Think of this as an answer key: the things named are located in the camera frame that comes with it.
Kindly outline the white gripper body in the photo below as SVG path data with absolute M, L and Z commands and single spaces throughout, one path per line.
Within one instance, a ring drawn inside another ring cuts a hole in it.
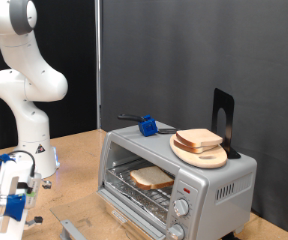
M 0 240 L 21 240 L 28 211 L 34 208 L 41 183 L 29 162 L 0 166 Z

